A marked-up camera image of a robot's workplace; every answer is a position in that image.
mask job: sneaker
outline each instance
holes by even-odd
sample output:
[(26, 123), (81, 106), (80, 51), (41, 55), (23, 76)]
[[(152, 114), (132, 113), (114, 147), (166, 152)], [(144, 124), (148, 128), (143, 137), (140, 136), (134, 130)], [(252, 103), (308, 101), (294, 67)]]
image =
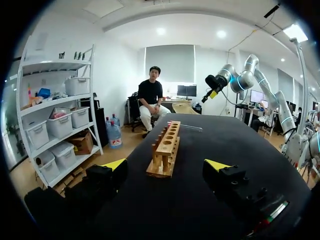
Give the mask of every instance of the sneaker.
[(142, 135), (142, 138), (145, 139), (146, 136), (150, 133), (150, 131), (147, 131), (145, 134)]

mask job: black table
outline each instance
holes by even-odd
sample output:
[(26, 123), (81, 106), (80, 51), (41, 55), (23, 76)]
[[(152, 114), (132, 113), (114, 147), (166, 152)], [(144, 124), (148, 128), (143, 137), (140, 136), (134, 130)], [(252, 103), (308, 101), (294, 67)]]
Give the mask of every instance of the black table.
[[(152, 157), (151, 144), (171, 120), (203, 131), (181, 126), (172, 178), (149, 177), (146, 169)], [(172, 113), (127, 158), (128, 178), (114, 200), (96, 216), (95, 227), (116, 239), (241, 239), (243, 222), (217, 200), (203, 180), (204, 159), (244, 166), (256, 184), (285, 196), (290, 204), (270, 224), (270, 238), (280, 238), (291, 229), (310, 196), (289, 161), (237, 118)]]

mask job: blue water bottle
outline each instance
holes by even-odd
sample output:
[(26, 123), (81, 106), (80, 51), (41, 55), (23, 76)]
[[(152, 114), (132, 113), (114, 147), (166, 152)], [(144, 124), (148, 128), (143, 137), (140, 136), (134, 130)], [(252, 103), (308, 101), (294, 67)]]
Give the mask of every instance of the blue water bottle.
[(122, 146), (121, 129), (118, 125), (115, 125), (114, 121), (111, 121), (111, 125), (107, 129), (109, 146), (112, 149), (118, 149)]
[(111, 126), (111, 122), (110, 122), (110, 120), (109, 120), (109, 117), (107, 116), (107, 117), (105, 117), (105, 127), (106, 127), (106, 129), (108, 130), (108, 128)]
[(112, 121), (114, 121), (115, 125), (118, 125), (120, 127), (120, 119), (117, 118), (115, 114), (112, 114)]

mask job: robotic arm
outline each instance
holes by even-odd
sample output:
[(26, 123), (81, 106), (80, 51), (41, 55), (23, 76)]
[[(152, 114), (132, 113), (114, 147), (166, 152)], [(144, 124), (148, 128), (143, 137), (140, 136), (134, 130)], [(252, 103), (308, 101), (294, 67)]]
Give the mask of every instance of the robotic arm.
[(259, 59), (251, 54), (244, 65), (243, 71), (239, 75), (231, 64), (226, 64), (218, 72), (216, 76), (209, 75), (206, 77), (205, 82), (209, 85), (211, 90), (203, 97), (202, 102), (212, 99), (225, 87), (228, 83), (231, 84), (231, 89), (235, 93), (240, 93), (254, 85), (253, 78), (256, 66)]
[(285, 140), (281, 152), (294, 166), (300, 168), (305, 161), (310, 161), (320, 153), (319, 134), (315, 133), (308, 139), (306, 135), (302, 135), (302, 132), (296, 132), (296, 125), (283, 92), (272, 92), (267, 78), (257, 69), (258, 63), (259, 59), (251, 54), (247, 58), (241, 74), (237, 74), (231, 64), (226, 64), (216, 76), (209, 75), (205, 82), (211, 90), (203, 97), (202, 102), (204, 103), (208, 97), (213, 99), (228, 83), (231, 84), (231, 89), (235, 93), (247, 90), (254, 85), (255, 78), (268, 99), (268, 107), (272, 110), (279, 107), (279, 121)]

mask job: man's hand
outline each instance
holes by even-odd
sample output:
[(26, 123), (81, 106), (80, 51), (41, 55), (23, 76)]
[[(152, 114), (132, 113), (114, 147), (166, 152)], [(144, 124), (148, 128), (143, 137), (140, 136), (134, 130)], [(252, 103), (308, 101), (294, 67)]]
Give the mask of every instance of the man's hand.
[(159, 112), (159, 106), (158, 105), (155, 105), (155, 107), (154, 107), (154, 110), (155, 110), (155, 113), (157, 114), (158, 112)]
[(152, 106), (150, 106), (148, 109), (151, 114), (156, 114), (156, 109), (153, 108)]

